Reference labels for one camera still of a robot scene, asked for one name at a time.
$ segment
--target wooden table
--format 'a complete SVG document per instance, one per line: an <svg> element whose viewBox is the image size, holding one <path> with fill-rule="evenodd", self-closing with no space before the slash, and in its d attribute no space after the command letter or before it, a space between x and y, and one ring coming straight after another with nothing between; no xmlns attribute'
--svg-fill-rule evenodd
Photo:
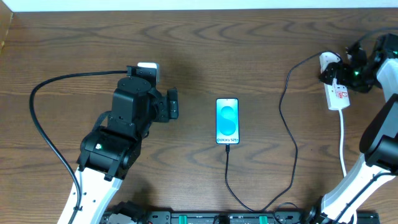
<svg viewBox="0 0 398 224"><path fill-rule="evenodd" d="M132 200L173 210L244 211L224 185L225 151L215 144L215 100L237 97L241 143L229 182L260 209L290 182L294 145L277 109L287 72L321 50L344 55L366 31L396 26L397 9L17 13L0 55L0 222L55 223L72 180L35 129L28 110L36 84L69 73L158 62L159 90L176 86L180 117L154 123L111 205ZM371 49L376 36L365 41ZM282 202L308 208L342 179L339 117L326 105L313 59L291 76L282 106L298 147L293 187ZM122 75L71 78L37 94L42 126L69 163L97 116L111 108ZM381 90L349 93L344 110L348 169L363 131L381 109ZM361 207L396 223L398 181Z"/></svg>

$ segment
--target power strip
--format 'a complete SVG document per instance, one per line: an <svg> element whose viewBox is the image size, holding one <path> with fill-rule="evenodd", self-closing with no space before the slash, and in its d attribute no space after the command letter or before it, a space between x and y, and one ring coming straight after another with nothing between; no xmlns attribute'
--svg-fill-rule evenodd
<svg viewBox="0 0 398 224"><path fill-rule="evenodd" d="M338 58L333 53L323 53L319 56L319 61L321 64L321 73L327 68L329 63L339 62ZM349 98L347 87L337 84L337 79L333 79L332 85L324 84L326 100L328 102L329 110L341 110L349 106Z"/></svg>

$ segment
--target blue phone screen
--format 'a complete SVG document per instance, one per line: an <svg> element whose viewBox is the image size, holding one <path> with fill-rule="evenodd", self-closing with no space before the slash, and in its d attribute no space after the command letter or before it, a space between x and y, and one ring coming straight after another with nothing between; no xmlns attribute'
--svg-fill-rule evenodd
<svg viewBox="0 0 398 224"><path fill-rule="evenodd" d="M238 99L216 100L216 142L217 144L239 143Z"/></svg>

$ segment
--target white backdrop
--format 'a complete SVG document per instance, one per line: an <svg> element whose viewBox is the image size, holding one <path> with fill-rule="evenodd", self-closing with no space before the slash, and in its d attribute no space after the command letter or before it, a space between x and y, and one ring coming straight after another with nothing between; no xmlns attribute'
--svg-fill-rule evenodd
<svg viewBox="0 0 398 224"><path fill-rule="evenodd" d="M398 0L3 0L14 12L398 7Z"/></svg>

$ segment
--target green tape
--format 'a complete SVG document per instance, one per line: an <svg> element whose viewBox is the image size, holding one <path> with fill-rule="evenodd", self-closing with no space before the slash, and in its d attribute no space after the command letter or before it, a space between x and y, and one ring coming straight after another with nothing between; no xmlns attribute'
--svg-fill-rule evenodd
<svg viewBox="0 0 398 224"><path fill-rule="evenodd" d="M187 216L186 215L180 215L179 217L178 217L178 223L179 224L187 224L188 223L188 218L187 218Z"/></svg>
<svg viewBox="0 0 398 224"><path fill-rule="evenodd" d="M260 224L268 224L268 217L266 216L260 216Z"/></svg>

